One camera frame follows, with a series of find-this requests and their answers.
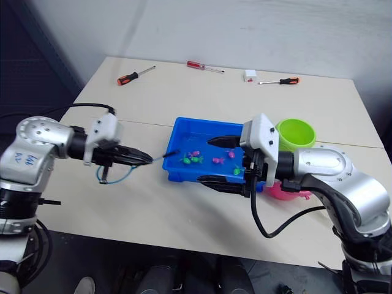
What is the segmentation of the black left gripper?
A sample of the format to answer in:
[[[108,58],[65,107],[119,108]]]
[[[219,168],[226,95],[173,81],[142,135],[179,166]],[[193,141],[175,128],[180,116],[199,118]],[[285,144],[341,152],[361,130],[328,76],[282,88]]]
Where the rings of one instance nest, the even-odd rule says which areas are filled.
[[[92,163],[102,168],[102,174],[97,172],[100,183],[108,183],[107,177],[109,169],[113,164],[128,166],[142,166],[152,163],[152,157],[135,148],[119,146],[118,142],[103,140],[93,150]]]

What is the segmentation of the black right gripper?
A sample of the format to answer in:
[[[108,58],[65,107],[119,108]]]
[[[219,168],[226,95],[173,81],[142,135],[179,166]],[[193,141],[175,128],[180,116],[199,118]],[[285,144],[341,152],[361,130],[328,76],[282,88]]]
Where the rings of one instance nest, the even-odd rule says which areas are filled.
[[[219,148],[234,149],[239,147],[239,136],[224,135],[211,138],[207,144]],[[268,165],[265,163],[265,155],[259,149],[245,149],[242,166],[244,168],[244,184],[227,181],[225,176],[203,175],[197,181],[213,190],[229,194],[242,194],[246,198],[251,193],[261,193],[266,181]]]

